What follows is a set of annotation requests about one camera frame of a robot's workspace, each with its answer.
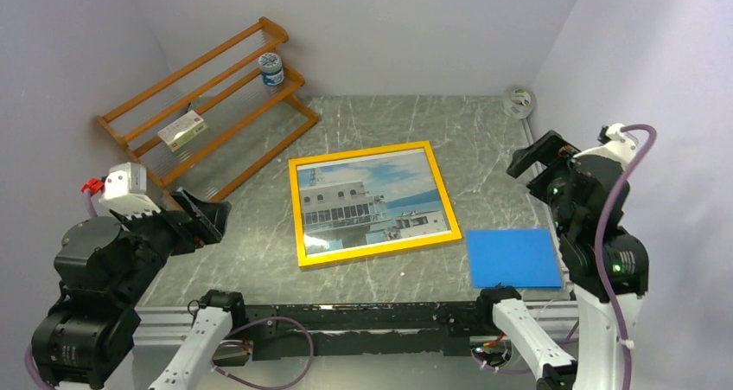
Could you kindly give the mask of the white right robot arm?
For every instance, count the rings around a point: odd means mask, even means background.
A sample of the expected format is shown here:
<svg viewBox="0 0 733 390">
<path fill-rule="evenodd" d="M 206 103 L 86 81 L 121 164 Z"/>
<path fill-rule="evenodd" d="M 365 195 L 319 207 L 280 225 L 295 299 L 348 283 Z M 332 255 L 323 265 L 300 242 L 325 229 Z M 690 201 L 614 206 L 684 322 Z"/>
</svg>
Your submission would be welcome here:
<svg viewBox="0 0 733 390">
<path fill-rule="evenodd" d="M 627 389 L 631 384 L 634 323 L 648 290 L 649 257 L 621 226 L 628 179 L 651 149 L 637 125 L 604 126 L 596 147 L 580 150 L 555 131 L 516 150 L 507 168 L 518 177 L 539 163 L 527 184 L 551 211 L 561 258 L 578 309 L 578 353 L 570 355 L 533 318 L 511 286 L 484 289 L 475 322 L 513 345 L 539 389 Z"/>
</svg>

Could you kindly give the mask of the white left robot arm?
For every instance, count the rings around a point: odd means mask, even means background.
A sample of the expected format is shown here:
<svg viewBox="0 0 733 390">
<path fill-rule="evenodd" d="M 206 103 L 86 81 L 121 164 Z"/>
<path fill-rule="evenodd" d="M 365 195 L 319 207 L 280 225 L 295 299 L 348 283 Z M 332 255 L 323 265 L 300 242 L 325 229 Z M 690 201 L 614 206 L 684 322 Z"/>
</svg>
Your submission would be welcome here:
<svg viewBox="0 0 733 390">
<path fill-rule="evenodd" d="M 135 308 L 169 258 L 222 241 L 229 201 L 204 201 L 186 189 L 166 209 L 128 195 L 61 238 L 54 258 L 60 296 L 29 344 L 41 386 L 64 381 L 100 389 L 133 348 Z"/>
</svg>

